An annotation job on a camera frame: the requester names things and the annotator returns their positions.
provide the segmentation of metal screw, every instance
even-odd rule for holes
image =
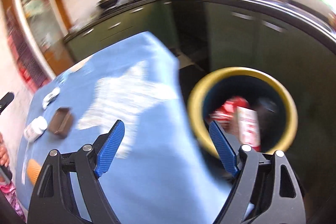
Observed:
[[[83,150],[86,151],[86,152],[90,151],[91,149],[92,149],[92,145],[91,144],[86,144],[86,145],[83,146]]]
[[[252,150],[252,147],[249,146],[248,144],[243,144],[241,146],[241,149],[243,149],[245,152],[250,152]]]
[[[275,151],[275,155],[277,155],[278,157],[282,158],[285,155],[285,153],[283,151],[281,151],[281,150],[277,150],[277,151]]]
[[[51,150],[49,155],[55,157],[57,155],[57,150]]]

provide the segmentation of pink clothing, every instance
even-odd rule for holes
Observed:
[[[0,190],[4,194],[4,196],[7,198],[8,202],[13,207],[13,209],[16,211],[16,213],[21,217],[21,219],[23,221],[26,221],[25,214],[23,213],[19,200],[17,199],[17,196],[16,196],[16,187],[14,183],[11,181],[7,185],[0,184]]]

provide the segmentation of cabinet handle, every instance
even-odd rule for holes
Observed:
[[[254,17],[248,16],[248,15],[243,15],[243,14],[239,14],[239,13],[235,13],[235,12],[231,12],[231,14],[235,17],[240,17],[240,18],[244,18],[244,19],[248,19],[248,20],[253,20]]]
[[[276,26],[276,25],[274,25],[274,24],[271,24],[271,23],[269,23],[269,22],[267,22],[267,21],[263,21],[262,23],[263,23],[263,25],[265,25],[266,27],[271,28],[271,29],[273,29],[273,30],[276,30],[276,31],[278,31],[278,32],[283,32],[283,31],[285,30],[285,29],[283,29],[283,28],[281,28],[281,27],[278,27],[278,26]]]
[[[84,37],[84,36],[86,36],[87,34],[89,34],[90,32],[92,32],[93,31],[93,28],[92,29],[90,29],[90,30],[88,30],[87,32],[85,32],[84,34],[82,34],[82,37]]]
[[[135,10],[131,11],[130,14],[133,14],[133,13],[135,13],[135,12],[139,12],[139,11],[141,11],[142,9],[143,9],[143,7],[138,8],[138,9],[135,9]]]
[[[112,25],[110,28],[108,28],[108,30],[110,30],[110,29],[112,29],[112,28],[114,28],[114,27],[117,27],[118,25],[120,25],[121,24],[121,22],[118,22],[117,24],[114,24],[114,25]]]

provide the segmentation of yellow rim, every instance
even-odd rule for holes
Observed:
[[[286,110],[286,127],[278,143],[267,154],[273,154],[276,150],[286,151],[292,144],[297,130],[297,111],[294,100],[286,88],[273,77],[250,68],[231,67],[216,70],[203,77],[191,91],[188,99],[188,114],[191,127],[201,145],[212,155],[218,157],[218,153],[209,132],[203,122],[203,103],[209,90],[219,81],[230,76],[246,75],[256,77],[269,84],[281,97]]]

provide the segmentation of black remote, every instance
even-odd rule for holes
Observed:
[[[12,172],[5,166],[0,166],[0,176],[4,178],[6,184],[11,183],[13,178]]]

